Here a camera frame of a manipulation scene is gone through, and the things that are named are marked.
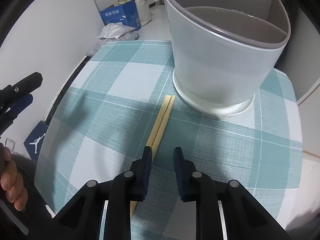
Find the person's left hand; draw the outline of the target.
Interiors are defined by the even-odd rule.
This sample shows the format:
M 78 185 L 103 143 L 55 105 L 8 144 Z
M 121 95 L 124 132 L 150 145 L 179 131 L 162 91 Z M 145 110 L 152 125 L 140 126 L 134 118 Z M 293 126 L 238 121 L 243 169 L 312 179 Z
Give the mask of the person's left hand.
M 28 201 L 27 189 L 24 187 L 22 176 L 17 172 L 17 166 L 7 147 L 1 144 L 1 155 L 5 160 L 4 171 L 1 175 L 1 188 L 5 191 L 6 199 L 17 211 L 22 211 Z

